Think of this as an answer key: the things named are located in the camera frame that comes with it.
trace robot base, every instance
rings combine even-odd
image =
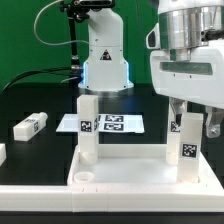
[[[122,89],[120,91],[93,91],[90,89],[86,89],[84,86],[79,84],[79,92],[81,94],[87,94],[87,95],[97,95],[99,97],[105,97],[105,98],[113,98],[113,97],[119,97],[119,96],[129,96],[133,94],[134,91],[134,85],[131,83],[130,86],[128,86],[125,89]]]

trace metal bracket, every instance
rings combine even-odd
[[[170,97],[169,103],[175,116],[175,122],[180,126],[181,116],[187,112],[187,101]]]
[[[217,138],[221,134],[220,125],[224,118],[224,110],[206,106],[206,113],[208,113],[206,135],[209,138]]]

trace black and white pattern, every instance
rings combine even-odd
[[[94,121],[94,131],[96,131],[97,128],[98,128],[98,119],[96,118],[96,120]]]
[[[25,122],[27,123],[34,123],[36,120],[35,119],[26,119]]]
[[[106,115],[105,121],[110,121],[110,122],[124,122],[124,116]]]
[[[81,121],[81,131],[82,132],[92,132],[91,121]]]
[[[174,121],[171,121],[171,132],[180,132],[180,126],[174,122]]]
[[[37,132],[38,130],[39,130],[39,124],[38,124],[38,122],[36,122],[34,124],[34,132]]]
[[[197,158],[197,145],[192,145],[192,144],[183,144],[182,148],[182,157],[187,157],[187,158]]]
[[[105,123],[104,124],[105,131],[123,131],[124,125],[123,124],[116,124],[116,123]]]

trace screw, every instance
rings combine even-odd
[[[78,5],[79,4],[79,1],[74,1],[74,5]]]
[[[211,129],[211,133],[212,133],[213,135],[216,135],[217,132],[218,132],[218,130],[217,130],[216,128],[212,128],[212,129]]]

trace white pillar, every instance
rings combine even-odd
[[[177,181],[198,182],[203,114],[183,113]]]
[[[98,159],[98,96],[82,95],[77,99],[80,162],[92,165]]]
[[[170,165],[178,164],[180,145],[180,126],[175,122],[175,116],[169,105],[168,126],[167,126],[167,148],[166,162]]]

